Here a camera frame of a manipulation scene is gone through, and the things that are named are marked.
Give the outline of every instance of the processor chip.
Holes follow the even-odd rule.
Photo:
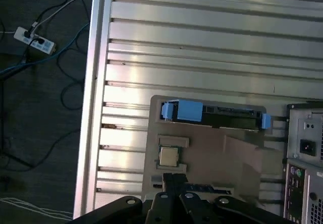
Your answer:
[[[161,147],[159,152],[159,165],[177,167],[177,164],[178,164],[178,148]]]

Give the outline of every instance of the white power strip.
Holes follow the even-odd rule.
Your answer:
[[[17,31],[14,35],[14,38],[19,40],[19,41],[22,41],[23,43],[29,45],[29,43],[31,42],[32,39],[34,38],[41,38],[43,39],[45,42],[40,44],[38,41],[33,41],[31,43],[30,46],[34,47],[35,49],[38,49],[46,54],[52,54],[54,51],[55,51],[55,47],[56,47],[56,44],[53,43],[52,41],[49,41],[47,40],[46,38],[43,38],[37,34],[34,34],[34,36],[30,37],[30,38],[27,38],[25,37],[24,33],[26,32],[27,30],[22,28],[22,27],[18,27],[17,28]]]

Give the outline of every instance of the ventilation grille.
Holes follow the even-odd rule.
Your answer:
[[[323,224],[322,200],[318,200],[318,205],[312,204],[311,224]]]

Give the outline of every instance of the blue cable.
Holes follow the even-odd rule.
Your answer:
[[[42,60],[39,60],[39,61],[37,61],[37,62],[33,62],[33,63],[29,63],[28,65],[35,65],[35,64],[42,64],[42,63],[45,63],[45,62],[47,62],[47,61],[49,61],[49,60],[51,60],[51,59],[54,59],[54,58],[56,58],[58,55],[60,55],[62,52],[64,52],[67,48],[69,48],[71,45],[72,45],[72,43],[76,40],[76,38],[77,38],[77,36],[87,27],[89,25],[89,23],[87,23],[85,26],[83,26],[79,31],[78,31],[78,33],[76,34],[76,36],[73,38],[73,40],[69,43],[69,44],[67,44],[67,46],[65,46],[62,50],[60,50],[58,53],[56,53],[56,54],[54,54],[54,55],[52,55],[52,56],[50,56],[50,57],[48,57],[48,58],[46,58],[46,59],[42,59]],[[4,69],[4,70],[2,70],[2,71],[0,71],[0,75],[1,74],[3,74],[3,73],[5,73],[5,72],[7,72],[7,71],[9,71],[9,70],[11,70],[11,69],[15,69],[15,68],[19,68],[19,67],[23,67],[23,66],[25,66],[25,65],[27,65],[27,64],[20,64],[20,65],[16,65],[16,66],[12,66],[12,67],[9,67],[9,68],[6,68],[6,69]]]

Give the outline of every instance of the metal rack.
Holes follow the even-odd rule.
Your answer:
[[[264,106],[283,151],[287,104],[322,99],[320,1],[93,0],[74,217],[140,196],[154,95]],[[283,175],[261,183],[277,214]]]

